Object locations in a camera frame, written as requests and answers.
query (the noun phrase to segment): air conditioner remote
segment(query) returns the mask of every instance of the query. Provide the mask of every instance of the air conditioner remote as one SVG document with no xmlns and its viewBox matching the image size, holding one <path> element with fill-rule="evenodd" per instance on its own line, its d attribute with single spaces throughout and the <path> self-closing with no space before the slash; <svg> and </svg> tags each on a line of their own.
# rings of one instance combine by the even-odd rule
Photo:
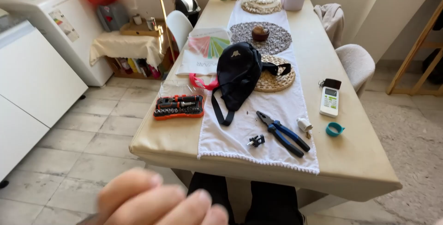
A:
<svg viewBox="0 0 443 225">
<path fill-rule="evenodd" d="M 320 102 L 320 114 L 330 117 L 338 115 L 338 89 L 323 87 L 322 101 Z"/>
</svg>

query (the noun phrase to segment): person's leg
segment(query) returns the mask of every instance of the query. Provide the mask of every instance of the person's leg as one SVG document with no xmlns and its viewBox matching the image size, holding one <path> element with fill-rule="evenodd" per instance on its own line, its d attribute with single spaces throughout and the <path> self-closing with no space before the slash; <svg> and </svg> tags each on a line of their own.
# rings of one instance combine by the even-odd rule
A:
<svg viewBox="0 0 443 225">
<path fill-rule="evenodd" d="M 229 224 L 235 224 L 225 177 L 195 172 L 189 184 L 188 195 L 198 189 L 205 189 L 211 194 L 212 204 L 223 205 L 229 214 Z"/>
<path fill-rule="evenodd" d="M 296 188 L 251 181 L 252 205 L 245 224 L 303 224 Z"/>
</svg>

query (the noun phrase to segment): finger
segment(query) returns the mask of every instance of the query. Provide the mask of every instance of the finger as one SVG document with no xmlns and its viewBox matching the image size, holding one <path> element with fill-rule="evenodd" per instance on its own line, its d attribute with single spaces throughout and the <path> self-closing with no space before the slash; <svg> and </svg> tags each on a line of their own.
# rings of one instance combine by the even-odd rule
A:
<svg viewBox="0 0 443 225">
<path fill-rule="evenodd" d="M 153 224 L 181 201 L 186 193 L 180 186 L 161 186 L 126 201 L 106 221 L 105 225 Z"/>
<path fill-rule="evenodd" d="M 163 217 L 157 225 L 201 224 L 211 207 L 211 196 L 199 189 Z"/>
<path fill-rule="evenodd" d="M 158 173 L 141 168 L 133 168 L 114 178 L 98 194 L 101 224 L 125 201 L 161 185 L 162 182 Z"/>
<path fill-rule="evenodd" d="M 228 220 L 228 211 L 222 205 L 215 204 L 206 213 L 202 225 L 226 225 Z"/>
</svg>

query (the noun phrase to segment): socket set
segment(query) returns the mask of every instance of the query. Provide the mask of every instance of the socket set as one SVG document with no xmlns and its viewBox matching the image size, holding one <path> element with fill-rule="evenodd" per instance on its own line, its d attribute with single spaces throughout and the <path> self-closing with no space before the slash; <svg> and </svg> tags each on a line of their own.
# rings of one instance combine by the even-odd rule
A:
<svg viewBox="0 0 443 225">
<path fill-rule="evenodd" d="M 156 120 L 168 120 L 172 118 L 200 118 L 203 114 L 203 96 L 174 95 L 158 98 L 153 116 Z"/>
</svg>

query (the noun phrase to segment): bag strap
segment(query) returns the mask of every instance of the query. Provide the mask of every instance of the bag strap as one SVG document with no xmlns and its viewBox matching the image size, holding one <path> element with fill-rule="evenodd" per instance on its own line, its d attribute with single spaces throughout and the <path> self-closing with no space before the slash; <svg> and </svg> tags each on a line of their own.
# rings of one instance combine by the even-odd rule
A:
<svg viewBox="0 0 443 225">
<path fill-rule="evenodd" d="M 215 78 L 215 80 L 209 83 L 208 85 L 205 85 L 205 82 L 202 79 L 197 78 L 195 76 L 195 73 L 189 73 L 189 81 L 191 81 L 192 86 L 197 88 L 207 89 L 209 91 L 213 90 L 214 88 L 220 85 L 219 80 L 217 78 Z"/>
<path fill-rule="evenodd" d="M 278 74 L 279 67 L 285 68 L 281 74 Z M 289 72 L 291 72 L 291 64 L 284 63 L 284 64 L 280 64 L 280 65 L 275 65 L 270 62 L 263 62 L 262 71 L 264 71 L 264 70 L 268 70 L 269 73 L 271 73 L 272 75 L 276 75 L 276 76 L 286 75 L 286 74 L 289 74 Z"/>
<path fill-rule="evenodd" d="M 215 116 L 217 117 L 219 124 L 224 125 L 224 126 L 229 126 L 231 124 L 232 120 L 234 119 L 235 112 L 228 110 L 228 115 L 226 115 L 226 118 L 223 117 L 223 113 L 221 112 L 222 110 L 220 109 L 219 103 L 217 102 L 217 99 L 214 96 L 214 93 L 219 88 L 220 88 L 220 86 L 217 86 L 212 91 L 212 98 L 211 98 L 212 107 L 214 108 L 214 113 L 215 113 Z"/>
</svg>

